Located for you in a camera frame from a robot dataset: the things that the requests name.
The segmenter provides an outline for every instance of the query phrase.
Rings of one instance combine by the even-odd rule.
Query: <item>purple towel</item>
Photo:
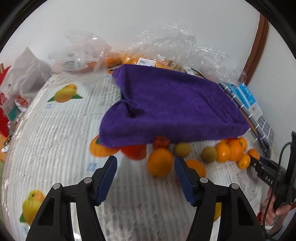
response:
[[[249,128],[235,103],[215,83],[155,67],[125,64],[113,73],[122,100],[102,119],[100,141],[107,147],[220,140]]]

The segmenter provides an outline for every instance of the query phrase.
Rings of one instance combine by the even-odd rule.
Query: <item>metal rivet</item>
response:
[[[84,183],[88,184],[88,183],[91,183],[92,179],[91,179],[91,177],[87,177],[83,181],[84,181]]]
[[[233,189],[239,189],[239,185],[237,185],[236,183],[232,183],[232,184],[231,184],[231,187],[232,187]]]
[[[200,182],[201,182],[201,183],[207,183],[207,182],[208,182],[208,179],[205,178],[205,177],[201,177],[201,178],[200,178]]]
[[[61,184],[56,183],[52,187],[53,187],[53,189],[59,189],[61,187]]]

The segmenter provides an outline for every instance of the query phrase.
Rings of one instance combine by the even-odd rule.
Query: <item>wall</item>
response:
[[[296,131],[296,59],[271,25],[263,55],[249,88],[274,130],[274,149],[279,155],[282,146],[291,141],[292,130]],[[283,155],[283,167],[287,167],[288,160],[289,148]]]
[[[68,29],[92,31],[114,50],[129,46],[153,26],[189,24],[201,44],[218,47],[229,58],[226,65],[242,68],[258,25],[258,12],[244,0],[48,0],[13,34],[0,62],[14,63],[28,46],[43,60],[70,45]]]

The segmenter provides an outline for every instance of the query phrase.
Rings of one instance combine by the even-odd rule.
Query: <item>human hand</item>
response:
[[[268,193],[267,193],[267,198],[263,202],[263,208],[261,209],[261,216],[260,216],[261,223],[263,223],[263,218],[264,218],[264,214],[266,212],[266,207],[267,207],[269,198],[271,196],[271,191],[272,191],[272,188],[269,188]],[[270,203],[269,208],[267,210],[267,215],[266,215],[266,220],[265,220],[265,225],[267,225],[267,226],[274,223],[275,216],[283,216],[283,218],[281,218],[281,220],[283,220],[284,217],[286,217],[288,212],[291,210],[290,204],[284,204],[284,205],[281,205],[276,211],[274,211],[274,200],[275,200],[275,196],[272,197],[271,203]]]

